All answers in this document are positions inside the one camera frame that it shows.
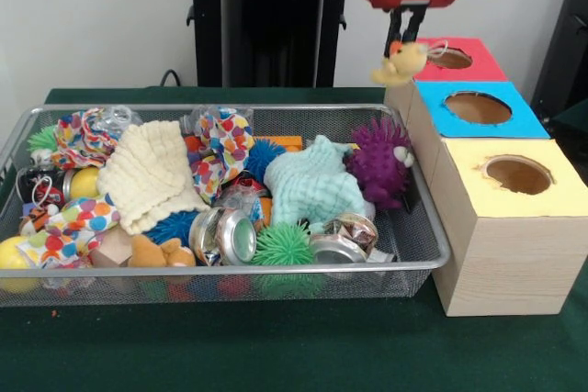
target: colorful polka dot toy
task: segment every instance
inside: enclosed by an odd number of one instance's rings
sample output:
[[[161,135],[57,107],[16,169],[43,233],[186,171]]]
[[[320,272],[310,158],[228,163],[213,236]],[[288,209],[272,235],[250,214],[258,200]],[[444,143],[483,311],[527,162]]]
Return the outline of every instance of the colorful polka dot toy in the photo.
[[[190,164],[200,197],[214,202],[221,185],[228,183],[245,169],[249,150],[254,146],[251,126],[235,109],[219,107],[204,113],[190,140],[193,160]]]
[[[51,216],[45,230],[29,237],[18,248],[39,268],[64,267],[98,247],[119,220],[120,214],[108,195],[80,197]]]
[[[57,167],[102,167],[106,163],[117,146],[117,140],[106,130],[95,127],[104,111],[103,107],[94,107],[60,118],[54,131],[57,151],[51,156]]]

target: green spiky ball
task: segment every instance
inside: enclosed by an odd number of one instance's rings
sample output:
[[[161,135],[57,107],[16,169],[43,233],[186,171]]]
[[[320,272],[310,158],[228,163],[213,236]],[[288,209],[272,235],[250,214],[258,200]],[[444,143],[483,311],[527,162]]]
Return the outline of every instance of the green spiky ball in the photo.
[[[28,139],[28,151],[37,149],[49,149],[57,151],[57,142],[55,141],[55,126],[48,126],[40,132],[31,135]]]
[[[257,236],[254,265],[304,265],[313,262],[309,235],[303,227],[279,223]],[[260,274],[255,287],[266,298],[315,297],[322,288],[322,274]]]

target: wire mesh basket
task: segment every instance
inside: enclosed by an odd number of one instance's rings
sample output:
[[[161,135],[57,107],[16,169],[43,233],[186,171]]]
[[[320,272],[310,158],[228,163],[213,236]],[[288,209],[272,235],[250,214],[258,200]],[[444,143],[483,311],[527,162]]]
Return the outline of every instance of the wire mesh basket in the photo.
[[[143,121],[174,120],[194,106],[129,105]],[[22,203],[17,171],[29,166],[27,139],[90,105],[42,106],[24,114],[0,152],[0,240],[17,234]],[[351,131],[372,118],[398,117],[385,106],[248,106],[254,134],[326,135],[351,142]],[[377,248],[390,263],[195,268],[0,270],[0,306],[137,304],[298,298],[412,297],[434,268],[448,260],[447,237],[418,164],[404,208],[379,212]]]

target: yellow ball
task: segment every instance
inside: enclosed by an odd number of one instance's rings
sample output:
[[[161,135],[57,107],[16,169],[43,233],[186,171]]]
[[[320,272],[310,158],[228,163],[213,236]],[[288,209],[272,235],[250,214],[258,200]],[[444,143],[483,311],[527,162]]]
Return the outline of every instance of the yellow ball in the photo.
[[[30,268],[27,259],[20,253],[17,245],[26,241],[25,236],[15,236],[0,242],[0,268],[3,270],[26,270]],[[39,285],[38,279],[8,277],[0,278],[0,288],[9,293],[26,293]]]
[[[97,180],[98,169],[96,167],[86,167],[77,172],[72,178],[70,199],[98,196]]]

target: blue box top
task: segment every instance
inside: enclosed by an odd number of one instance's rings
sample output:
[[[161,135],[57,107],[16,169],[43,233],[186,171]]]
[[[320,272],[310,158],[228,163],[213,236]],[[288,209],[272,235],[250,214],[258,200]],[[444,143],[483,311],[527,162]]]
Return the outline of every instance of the blue box top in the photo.
[[[417,82],[447,138],[537,138],[549,134],[510,82]]]

